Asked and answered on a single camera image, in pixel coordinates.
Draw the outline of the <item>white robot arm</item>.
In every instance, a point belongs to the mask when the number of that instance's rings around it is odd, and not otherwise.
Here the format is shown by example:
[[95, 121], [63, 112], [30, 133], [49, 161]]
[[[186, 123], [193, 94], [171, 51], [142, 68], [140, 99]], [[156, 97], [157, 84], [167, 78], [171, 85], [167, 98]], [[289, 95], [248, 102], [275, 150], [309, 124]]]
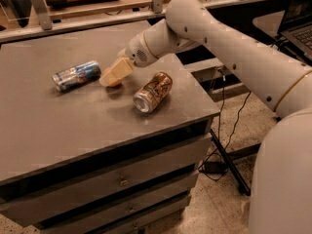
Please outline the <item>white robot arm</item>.
[[198, 0], [172, 0], [100, 77], [115, 86], [160, 57], [198, 43], [274, 111], [254, 165], [250, 234], [312, 234], [312, 68], [215, 19]]

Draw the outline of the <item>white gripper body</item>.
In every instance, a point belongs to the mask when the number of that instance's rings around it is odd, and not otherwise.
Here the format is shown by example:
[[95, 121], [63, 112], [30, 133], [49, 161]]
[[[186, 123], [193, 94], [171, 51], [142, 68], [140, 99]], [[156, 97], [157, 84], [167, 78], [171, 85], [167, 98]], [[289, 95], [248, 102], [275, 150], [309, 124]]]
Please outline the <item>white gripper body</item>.
[[126, 46], [125, 54], [138, 67], [146, 67], [156, 61], [146, 44], [143, 33], [130, 40]]

